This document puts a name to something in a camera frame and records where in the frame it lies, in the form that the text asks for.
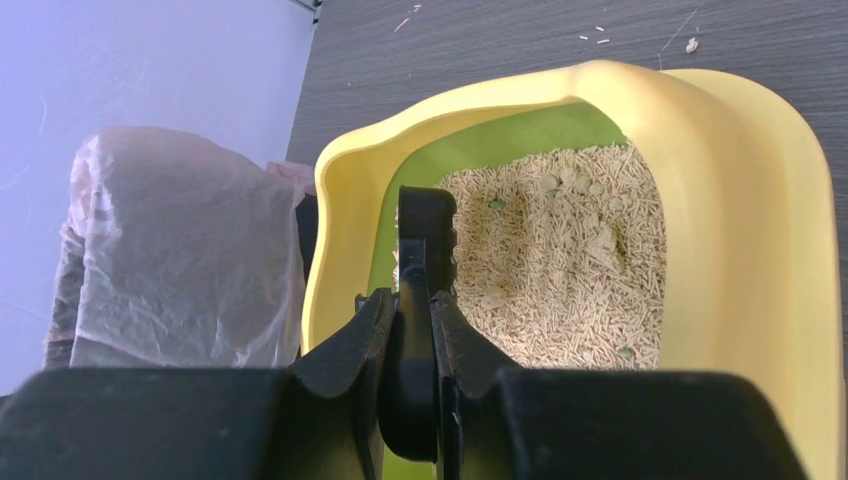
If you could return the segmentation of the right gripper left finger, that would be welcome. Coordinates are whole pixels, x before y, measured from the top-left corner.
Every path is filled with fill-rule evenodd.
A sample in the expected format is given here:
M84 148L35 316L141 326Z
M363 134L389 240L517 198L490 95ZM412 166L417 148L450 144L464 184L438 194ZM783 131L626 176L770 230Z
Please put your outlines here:
M66 368L4 398L5 479L377 479L390 291L286 368Z

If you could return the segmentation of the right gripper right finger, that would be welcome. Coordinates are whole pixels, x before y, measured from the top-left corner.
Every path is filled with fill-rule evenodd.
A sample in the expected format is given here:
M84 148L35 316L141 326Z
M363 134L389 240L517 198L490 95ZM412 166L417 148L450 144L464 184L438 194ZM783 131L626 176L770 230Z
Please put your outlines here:
M801 479L766 398L698 371L523 368L430 304L442 479Z

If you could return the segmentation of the black litter scoop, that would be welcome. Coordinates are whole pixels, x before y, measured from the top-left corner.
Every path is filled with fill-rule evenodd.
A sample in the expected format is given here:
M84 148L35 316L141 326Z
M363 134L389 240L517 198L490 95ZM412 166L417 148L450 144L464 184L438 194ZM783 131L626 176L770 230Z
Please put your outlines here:
M452 293L454 197L436 188L402 186L398 193L396 290L377 399L381 435L395 455L437 461L438 393L431 298Z

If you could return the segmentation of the bin with pink bag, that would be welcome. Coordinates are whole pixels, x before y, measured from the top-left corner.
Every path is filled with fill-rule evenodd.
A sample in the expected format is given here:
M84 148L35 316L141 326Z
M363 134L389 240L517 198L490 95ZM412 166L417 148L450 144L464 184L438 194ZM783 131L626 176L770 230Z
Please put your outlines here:
M311 167L113 126L76 153L46 368L284 367L302 339Z

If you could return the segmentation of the yellow green litter box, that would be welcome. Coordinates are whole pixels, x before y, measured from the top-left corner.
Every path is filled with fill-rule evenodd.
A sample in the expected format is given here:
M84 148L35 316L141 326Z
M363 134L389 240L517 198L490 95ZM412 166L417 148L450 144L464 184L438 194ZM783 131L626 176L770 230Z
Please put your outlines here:
M415 151L499 118L573 102L631 140L668 240L661 363L742 375L772 402L813 479L846 475L836 218L824 152L779 95L714 70L594 60L449 90L330 142L303 309L311 350L367 289L391 180Z

